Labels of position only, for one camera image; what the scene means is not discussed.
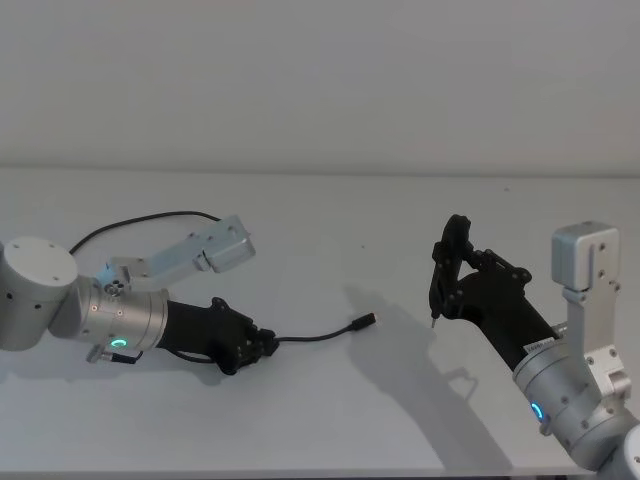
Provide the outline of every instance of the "white wall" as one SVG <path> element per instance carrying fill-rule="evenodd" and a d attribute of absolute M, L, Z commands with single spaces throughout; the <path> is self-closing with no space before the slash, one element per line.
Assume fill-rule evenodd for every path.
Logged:
<path fill-rule="evenodd" d="M 0 0 L 4 164 L 640 174 L 637 0 Z"/>

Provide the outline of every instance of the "cable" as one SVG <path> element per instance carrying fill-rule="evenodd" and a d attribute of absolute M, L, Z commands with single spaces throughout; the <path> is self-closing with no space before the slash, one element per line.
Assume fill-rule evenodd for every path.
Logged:
<path fill-rule="evenodd" d="M 357 332 L 363 328 L 368 327 L 376 323 L 377 318 L 375 313 L 367 313 L 360 318 L 356 318 L 353 322 L 340 330 L 333 333 L 327 333 L 326 335 L 318 335 L 316 337 L 276 337 L 276 342 L 321 342 L 323 340 L 329 340 L 335 338 L 347 332 Z"/>
<path fill-rule="evenodd" d="M 167 352 L 171 353 L 172 355 L 175 355 L 178 358 L 181 358 L 182 360 L 186 360 L 187 362 L 191 362 L 191 363 L 215 363 L 211 358 L 192 357 L 191 355 L 186 355 L 177 350 L 167 350 Z"/>
<path fill-rule="evenodd" d="M 127 225 L 132 225 L 134 223 L 139 223 L 139 222 L 146 222 L 148 220 L 155 220 L 156 218 L 179 217 L 179 216 L 189 216 L 189 215 L 195 216 L 195 217 L 208 218 L 209 220 L 213 220 L 214 222 L 220 221 L 218 217 L 214 217 L 213 215 L 209 215 L 208 213 L 196 212 L 192 210 L 179 210 L 175 212 L 154 213 L 153 215 L 146 215 L 144 217 L 130 218 L 129 220 L 123 220 L 122 222 L 112 223 L 111 225 L 105 225 L 104 227 L 94 230 L 89 235 L 87 235 L 82 240 L 80 240 L 78 243 L 76 243 L 71 248 L 71 250 L 69 250 L 69 253 L 71 255 L 75 255 L 75 253 L 78 250 L 80 250 L 84 246 L 84 244 L 87 243 L 89 240 L 91 240 L 94 237 L 97 237 L 101 233 L 107 232 L 109 230 L 113 230 L 115 228 L 125 227 Z"/>

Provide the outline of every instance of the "white table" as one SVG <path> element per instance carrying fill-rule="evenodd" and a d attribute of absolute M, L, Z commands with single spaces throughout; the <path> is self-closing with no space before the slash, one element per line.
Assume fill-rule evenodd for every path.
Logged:
<path fill-rule="evenodd" d="M 430 328 L 433 243 L 452 213 L 471 241 L 528 268 L 527 295 L 565 319 L 550 236 L 600 219 L 620 227 L 616 341 L 640 384 L 640 181 L 289 177 L 0 171 L 0 239 L 70 247 L 96 227 L 175 209 L 237 213 L 257 256 L 191 277 L 178 301 L 225 298 L 285 335 L 325 333 L 377 312 L 376 327 L 276 355 L 225 377 L 158 350 L 135 367 L 90 365 L 88 345 L 48 333 L 0 353 L 0 470 L 64 478 L 427 476 L 578 473 L 537 421 L 485 338 L 464 321 Z M 110 255 L 147 255 L 199 219 L 96 239 L 81 273 Z M 640 413 L 640 396 L 630 402 Z"/>

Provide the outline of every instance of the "robotic arm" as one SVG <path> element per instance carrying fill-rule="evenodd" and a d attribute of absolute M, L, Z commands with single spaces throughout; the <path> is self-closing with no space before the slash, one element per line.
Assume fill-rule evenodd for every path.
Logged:
<path fill-rule="evenodd" d="M 624 405 L 631 381 L 613 343 L 618 230 L 585 222 L 555 232 L 552 277 L 564 286 L 568 321 L 552 328 L 525 298 L 531 274 L 474 250 L 470 225 L 452 216 L 434 246 L 434 325 L 443 315 L 478 326 L 513 371 L 540 432 L 553 434 L 579 466 L 640 478 L 640 426 Z M 458 280 L 463 261 L 476 271 Z"/>
<path fill-rule="evenodd" d="M 49 328 L 56 337 L 92 344 L 90 362 L 132 364 L 155 347 L 204 355 L 232 375 L 274 353 L 274 332 L 258 329 L 220 298 L 209 308 L 185 305 L 171 301 L 164 287 L 197 272 L 224 272 L 254 254 L 237 216 L 152 257 L 113 258 L 96 278 L 79 276 L 74 258 L 53 243 L 15 239 L 0 259 L 0 348 L 31 348 Z M 140 354 L 118 353 L 123 349 Z"/>

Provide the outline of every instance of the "green led light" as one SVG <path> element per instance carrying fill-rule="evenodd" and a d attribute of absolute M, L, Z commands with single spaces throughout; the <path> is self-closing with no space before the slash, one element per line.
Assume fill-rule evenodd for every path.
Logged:
<path fill-rule="evenodd" d="M 113 348 L 122 348 L 127 346 L 127 341 L 124 338 L 116 338 L 111 340 L 111 346 Z"/>

